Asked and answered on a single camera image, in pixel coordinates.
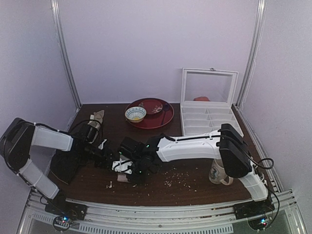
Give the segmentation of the pink and cream underwear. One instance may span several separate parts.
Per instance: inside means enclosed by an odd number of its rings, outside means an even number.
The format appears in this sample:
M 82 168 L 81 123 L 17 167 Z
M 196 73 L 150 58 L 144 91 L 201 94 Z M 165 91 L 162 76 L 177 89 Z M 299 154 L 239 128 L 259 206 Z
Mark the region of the pink and cream underwear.
M 118 182 L 122 182 L 122 183 L 129 183 L 129 180 L 127 178 L 128 174 L 122 174 L 122 173 L 118 173 L 117 175 L 117 181 Z

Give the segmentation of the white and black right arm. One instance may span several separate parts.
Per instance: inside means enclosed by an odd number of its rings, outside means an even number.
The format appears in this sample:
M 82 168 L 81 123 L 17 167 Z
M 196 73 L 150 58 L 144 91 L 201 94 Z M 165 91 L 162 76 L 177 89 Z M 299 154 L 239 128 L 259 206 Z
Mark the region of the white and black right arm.
M 126 181 L 140 183 L 147 172 L 160 162 L 182 159 L 221 160 L 225 174 L 241 181 L 250 193 L 250 206 L 270 206 L 271 194 L 264 176 L 259 169 L 272 169 L 253 159 L 247 143 L 230 124 L 222 124 L 220 129 L 193 136 L 153 136 L 146 143 L 125 137 L 119 149 L 124 159 L 112 163 L 111 169 L 124 174 Z

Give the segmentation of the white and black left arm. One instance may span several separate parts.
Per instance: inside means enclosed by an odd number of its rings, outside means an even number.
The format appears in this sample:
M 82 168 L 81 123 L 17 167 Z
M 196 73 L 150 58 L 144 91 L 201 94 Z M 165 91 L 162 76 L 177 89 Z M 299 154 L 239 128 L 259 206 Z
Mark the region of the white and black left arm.
M 93 161 L 96 167 L 108 167 L 114 160 L 107 141 L 92 144 L 100 131 L 86 123 L 72 134 L 42 123 L 15 118 L 0 138 L 0 154 L 7 167 L 46 199 L 61 196 L 59 187 L 35 165 L 30 157 L 33 146 L 55 149 L 50 171 L 55 177 L 69 182 L 83 163 Z

